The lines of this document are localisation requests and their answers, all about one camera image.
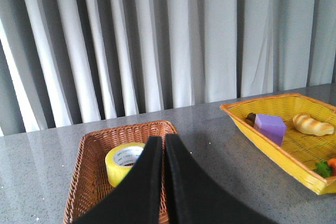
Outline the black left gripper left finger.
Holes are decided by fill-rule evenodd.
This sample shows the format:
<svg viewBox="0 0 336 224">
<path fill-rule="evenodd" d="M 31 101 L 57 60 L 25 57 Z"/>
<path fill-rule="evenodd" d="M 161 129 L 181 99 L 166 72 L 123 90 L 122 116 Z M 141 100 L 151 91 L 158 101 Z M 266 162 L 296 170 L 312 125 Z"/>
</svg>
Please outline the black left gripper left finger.
<svg viewBox="0 0 336 224">
<path fill-rule="evenodd" d="M 158 223 L 161 174 L 162 138 L 150 136 L 121 183 L 73 223 Z"/>
</svg>

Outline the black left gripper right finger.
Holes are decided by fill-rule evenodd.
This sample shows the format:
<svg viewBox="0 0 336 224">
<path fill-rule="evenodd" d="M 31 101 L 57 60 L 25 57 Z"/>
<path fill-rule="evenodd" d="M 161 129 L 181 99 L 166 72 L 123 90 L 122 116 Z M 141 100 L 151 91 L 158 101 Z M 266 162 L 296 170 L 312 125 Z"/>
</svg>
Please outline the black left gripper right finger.
<svg viewBox="0 0 336 224">
<path fill-rule="evenodd" d="M 273 223 L 223 190 L 177 134 L 165 137 L 164 166 L 170 223 Z"/>
</svg>

